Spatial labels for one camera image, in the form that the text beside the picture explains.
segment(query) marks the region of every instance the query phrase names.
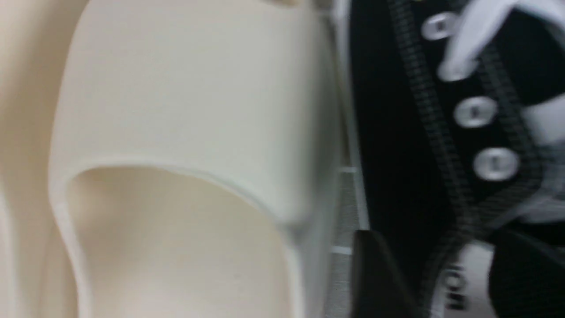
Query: shoelace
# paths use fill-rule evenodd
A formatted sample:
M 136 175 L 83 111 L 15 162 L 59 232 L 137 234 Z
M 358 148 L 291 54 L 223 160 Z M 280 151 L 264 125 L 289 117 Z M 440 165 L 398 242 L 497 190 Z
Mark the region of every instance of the shoelace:
M 477 58 L 513 9 L 536 16 L 565 32 L 565 0 L 470 0 L 450 37 L 438 76 L 444 81 L 469 77 Z

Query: high-top sneaker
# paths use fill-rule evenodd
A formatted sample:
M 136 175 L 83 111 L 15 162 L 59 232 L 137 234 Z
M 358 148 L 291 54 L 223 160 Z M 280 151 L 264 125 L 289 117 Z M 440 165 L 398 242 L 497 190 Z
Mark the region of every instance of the high-top sneaker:
M 342 7 L 353 317 L 565 316 L 565 2 Z

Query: slide sandal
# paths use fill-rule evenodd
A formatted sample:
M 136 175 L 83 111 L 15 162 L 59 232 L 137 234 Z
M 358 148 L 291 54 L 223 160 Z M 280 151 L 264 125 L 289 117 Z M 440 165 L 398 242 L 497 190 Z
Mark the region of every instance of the slide sandal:
M 49 195 L 79 318 L 322 317 L 341 158 L 309 3 L 91 0 Z
M 84 0 L 0 4 L 0 317 L 75 318 L 47 193 L 53 118 Z

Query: silver eyelet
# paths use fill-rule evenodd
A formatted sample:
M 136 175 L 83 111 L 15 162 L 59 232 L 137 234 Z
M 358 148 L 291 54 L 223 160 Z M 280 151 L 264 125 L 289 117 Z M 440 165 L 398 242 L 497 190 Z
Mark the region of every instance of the silver eyelet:
M 453 117 L 464 128 L 479 128 L 492 123 L 498 105 L 486 96 L 467 98 L 455 107 Z
M 429 41 L 450 37 L 455 30 L 457 18 L 457 14 L 453 12 L 442 12 L 429 17 L 422 24 L 422 36 Z
M 475 174 L 486 181 L 505 181 L 512 178 L 520 165 L 518 155 L 507 148 L 487 148 L 475 156 Z

